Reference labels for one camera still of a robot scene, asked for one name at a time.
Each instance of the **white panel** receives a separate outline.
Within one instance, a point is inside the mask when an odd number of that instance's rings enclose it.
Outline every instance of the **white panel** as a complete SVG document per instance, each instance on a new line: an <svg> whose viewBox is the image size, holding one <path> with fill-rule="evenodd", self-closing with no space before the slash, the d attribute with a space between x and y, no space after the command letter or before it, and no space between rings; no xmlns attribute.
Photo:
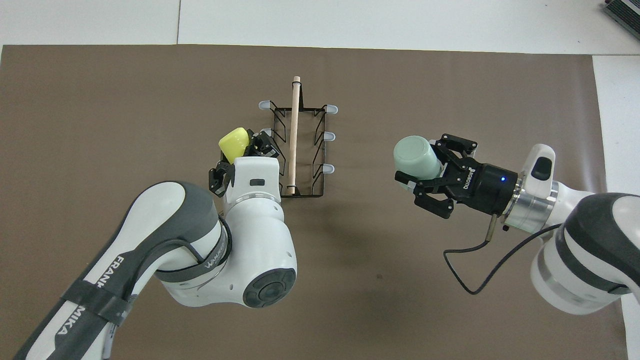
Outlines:
<svg viewBox="0 0 640 360"><path fill-rule="evenodd" d="M607 189L640 194L640 56L594 56ZM622 297L630 360L640 360L640 305Z"/></svg>
<svg viewBox="0 0 640 360"><path fill-rule="evenodd" d="M0 44L175 44L179 0L2 0Z"/></svg>
<svg viewBox="0 0 640 360"><path fill-rule="evenodd" d="M180 44L640 54L601 0L182 0Z"/></svg>

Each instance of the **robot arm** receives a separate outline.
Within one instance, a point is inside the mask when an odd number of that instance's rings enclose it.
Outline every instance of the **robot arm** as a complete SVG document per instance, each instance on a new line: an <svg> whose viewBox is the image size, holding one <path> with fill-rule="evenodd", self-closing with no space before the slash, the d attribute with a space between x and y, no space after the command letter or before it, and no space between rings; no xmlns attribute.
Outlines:
<svg viewBox="0 0 640 360"><path fill-rule="evenodd" d="M108 359L116 328L153 275L187 306L264 307L285 297L297 264L278 161L240 157L229 168L226 218L193 184L167 181L142 192L14 359Z"/></svg>
<svg viewBox="0 0 640 360"><path fill-rule="evenodd" d="M535 145L517 174L478 163L477 143L470 140L416 138L402 139L394 149L396 180L413 192L416 205L449 218L455 201L531 234L560 225L531 267L547 302L572 314L592 313L629 292L640 302L640 225L634 221L640 197L581 192L554 181L556 155L546 145ZM447 198L429 196L436 193Z"/></svg>

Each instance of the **black strap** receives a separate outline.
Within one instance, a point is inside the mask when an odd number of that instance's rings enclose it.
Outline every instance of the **black strap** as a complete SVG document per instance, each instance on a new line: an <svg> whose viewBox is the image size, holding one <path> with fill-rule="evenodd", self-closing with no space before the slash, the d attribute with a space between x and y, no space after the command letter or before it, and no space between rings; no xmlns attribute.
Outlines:
<svg viewBox="0 0 640 360"><path fill-rule="evenodd" d="M126 300L82 279L76 279L60 298L84 306L117 326L122 325L132 308Z"/></svg>

